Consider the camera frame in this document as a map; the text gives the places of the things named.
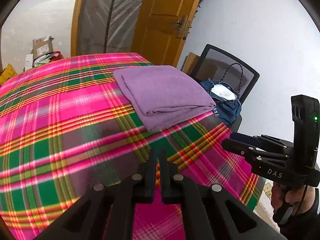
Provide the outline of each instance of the chair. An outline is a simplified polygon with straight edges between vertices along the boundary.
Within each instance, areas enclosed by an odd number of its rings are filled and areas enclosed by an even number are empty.
[[[218,81],[223,77],[227,67],[233,63],[239,63],[243,68],[241,84],[241,67],[239,65],[233,65],[228,70],[223,81],[231,85],[235,91],[239,91],[239,101],[243,104],[260,75],[252,67],[232,54],[207,44],[190,77],[197,82],[205,81],[208,78]],[[241,120],[242,117],[239,116],[229,128],[233,132],[238,131]]]

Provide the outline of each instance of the blue bag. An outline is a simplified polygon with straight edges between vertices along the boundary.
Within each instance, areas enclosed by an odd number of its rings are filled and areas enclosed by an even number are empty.
[[[222,79],[220,79],[219,81],[212,81],[209,78],[207,81],[203,81],[200,83],[200,85],[207,91],[207,93],[212,97],[212,99],[217,104],[216,107],[212,110],[212,112],[216,115],[216,117],[218,117],[220,119],[221,122],[223,122],[228,127],[230,127],[232,125],[232,123],[238,118],[238,116],[240,115],[240,112],[241,112],[241,103],[239,101],[239,92],[234,91],[233,88],[229,84],[223,82],[223,79],[225,78],[227,71],[234,64],[239,65],[238,63],[231,64],[226,69],[226,72],[224,73]],[[243,76],[242,66],[240,65],[240,67],[241,67],[241,77],[240,77],[239,91],[240,91],[240,86],[241,86],[241,81],[242,81],[242,76]],[[221,84],[221,85],[225,86],[226,88],[228,88],[231,92],[233,92],[234,94],[237,95],[237,99],[236,100],[226,100],[222,97],[217,96],[213,92],[211,92],[211,89],[217,84]]]

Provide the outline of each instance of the door panel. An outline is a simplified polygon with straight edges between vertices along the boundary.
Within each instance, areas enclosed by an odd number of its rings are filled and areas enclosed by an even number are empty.
[[[198,3],[199,0],[143,0],[132,52],[155,65],[176,66]]]

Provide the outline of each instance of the silver rivet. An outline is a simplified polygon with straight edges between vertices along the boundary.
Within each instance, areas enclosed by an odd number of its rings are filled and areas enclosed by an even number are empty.
[[[132,175],[132,179],[133,180],[140,180],[140,179],[142,179],[142,176],[140,174],[136,173],[136,174]]]
[[[213,184],[211,188],[215,192],[220,192],[222,190],[222,187],[219,184]]]
[[[176,175],[173,176],[173,179],[181,181],[181,180],[183,180],[183,176],[181,174],[176,174]]]
[[[103,190],[103,185],[102,184],[96,184],[96,185],[93,186],[93,189],[95,191]]]

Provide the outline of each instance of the colorful checkered fabric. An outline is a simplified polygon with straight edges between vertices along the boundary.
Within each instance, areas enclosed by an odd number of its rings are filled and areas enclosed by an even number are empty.
[[[37,236],[97,183],[118,183],[150,147],[197,183],[221,183],[253,210],[264,180],[221,148],[230,131],[211,112],[147,132],[113,71],[151,65],[135,53],[63,59],[0,88],[0,215],[17,239]],[[137,205],[133,239],[184,239],[178,205]]]

